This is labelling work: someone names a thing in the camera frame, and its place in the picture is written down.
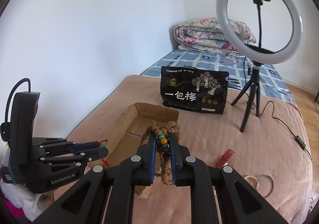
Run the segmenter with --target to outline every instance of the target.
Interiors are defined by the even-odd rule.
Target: pink fabric
[[[88,142],[104,139],[104,134],[116,118],[136,102],[162,104],[160,79],[128,76],[68,137],[69,141]],[[221,155],[232,149],[235,155],[229,165],[241,175],[270,175],[274,190],[267,201],[289,222],[302,223],[307,215],[312,188],[312,163],[288,129],[271,118],[272,105],[257,118],[252,111],[244,133],[239,131],[247,97],[235,106],[231,102],[238,91],[228,90],[224,114],[202,114],[178,110],[181,140],[192,156],[214,166]],[[309,150],[309,142],[298,108],[285,101],[261,96],[261,108],[267,101],[275,102],[275,116],[281,118],[299,135]],[[259,192],[268,193],[269,184],[263,180]],[[60,196],[63,188],[55,191]],[[188,187],[164,185],[155,178],[148,199],[136,198],[134,223],[191,223]]]
[[[10,212],[11,212],[13,217],[15,217],[15,218],[25,217],[23,209],[22,208],[16,208],[10,201],[8,201],[6,198],[4,198],[4,196],[2,195],[1,191],[0,191],[0,196],[1,196],[1,200],[4,201],[4,203],[6,204],[8,209],[10,210]]]

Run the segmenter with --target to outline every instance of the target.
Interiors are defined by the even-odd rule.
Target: white towel
[[[4,151],[2,165],[7,166],[9,162],[10,148]],[[1,191],[6,198],[16,207],[22,208],[24,214],[30,221],[34,221],[53,202],[53,191],[45,193],[30,192],[24,184],[7,184],[0,180]]]

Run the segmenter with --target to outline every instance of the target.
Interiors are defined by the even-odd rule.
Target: white wall
[[[293,0],[303,19],[303,40],[297,54],[275,65],[282,78],[317,93],[319,89],[319,12],[312,0]],[[184,0],[186,19],[216,17],[216,0]],[[229,18],[247,23],[258,39],[258,17],[252,0],[229,0]],[[291,20],[281,0],[262,6],[263,47],[279,50],[291,36]]]
[[[183,0],[11,0],[0,18],[1,122],[28,77],[41,92],[34,136],[65,137],[126,76],[169,53],[184,19]]]

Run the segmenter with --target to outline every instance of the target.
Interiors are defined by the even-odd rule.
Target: screw
[[[194,163],[196,161],[196,158],[195,157],[192,157],[192,156],[188,156],[186,158],[186,161],[189,162],[189,163]]]
[[[97,166],[93,167],[93,171],[96,173],[100,173],[100,172],[102,172],[102,170],[103,170],[103,166],[97,165]]]
[[[131,160],[132,160],[133,162],[139,162],[139,161],[141,160],[141,157],[138,156],[138,155],[135,155],[135,156],[132,156],[132,157],[131,157]]]
[[[226,173],[231,173],[231,172],[232,172],[232,167],[230,167],[230,166],[224,166],[223,170],[224,170],[224,172],[226,172]]]

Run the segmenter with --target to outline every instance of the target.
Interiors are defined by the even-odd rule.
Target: ring light
[[[283,0],[283,2],[286,4],[292,19],[292,36],[288,44],[283,49],[272,54],[264,54],[255,51],[247,47],[243,42],[240,41],[240,39],[233,32],[232,28],[229,25],[227,13],[228,0],[216,1],[217,18],[227,40],[240,53],[262,64],[279,64],[290,59],[296,53],[302,33],[302,20],[299,16],[296,6],[293,4],[292,0]]]

